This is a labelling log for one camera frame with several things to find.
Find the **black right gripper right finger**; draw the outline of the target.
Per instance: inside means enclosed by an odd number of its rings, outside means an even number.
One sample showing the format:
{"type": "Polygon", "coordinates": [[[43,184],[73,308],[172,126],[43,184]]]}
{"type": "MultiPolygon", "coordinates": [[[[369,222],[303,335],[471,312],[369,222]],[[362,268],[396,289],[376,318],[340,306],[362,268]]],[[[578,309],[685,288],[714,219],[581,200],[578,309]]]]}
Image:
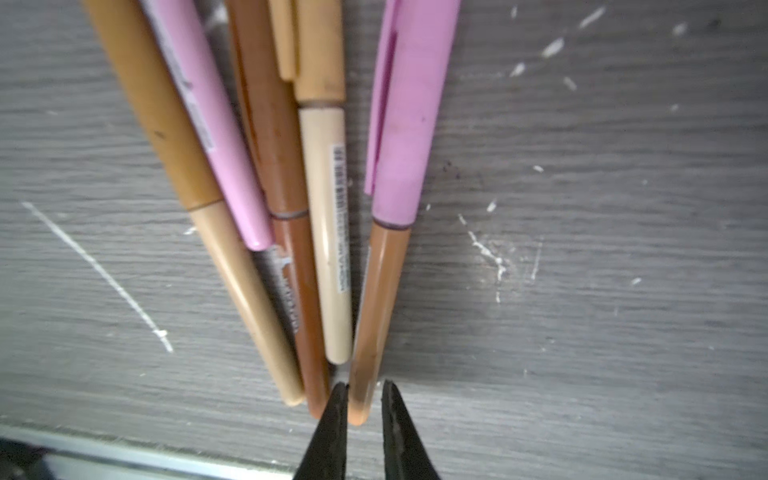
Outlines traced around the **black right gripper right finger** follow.
{"type": "Polygon", "coordinates": [[[386,480],[440,480],[397,385],[382,388],[382,426],[386,480]]]}

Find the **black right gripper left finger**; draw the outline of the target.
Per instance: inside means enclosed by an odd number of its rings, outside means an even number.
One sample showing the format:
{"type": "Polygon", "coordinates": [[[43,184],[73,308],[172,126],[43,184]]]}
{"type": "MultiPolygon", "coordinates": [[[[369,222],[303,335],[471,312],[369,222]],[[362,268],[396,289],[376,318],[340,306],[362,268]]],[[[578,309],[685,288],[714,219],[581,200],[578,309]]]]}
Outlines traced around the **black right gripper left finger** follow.
{"type": "Polygon", "coordinates": [[[294,480],[344,480],[347,465],[348,386],[338,382],[299,464],[294,480]]]}

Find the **pink cap brown marker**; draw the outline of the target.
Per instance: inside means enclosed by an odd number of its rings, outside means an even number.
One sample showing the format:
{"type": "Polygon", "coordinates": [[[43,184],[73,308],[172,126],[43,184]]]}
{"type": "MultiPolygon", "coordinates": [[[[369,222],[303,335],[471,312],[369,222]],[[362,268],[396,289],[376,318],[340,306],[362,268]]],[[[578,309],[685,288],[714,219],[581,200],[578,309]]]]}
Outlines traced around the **pink cap brown marker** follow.
{"type": "Polygon", "coordinates": [[[348,421],[355,426],[370,415],[459,11],[457,1],[385,4],[364,186],[373,223],[348,381],[348,421]]]}

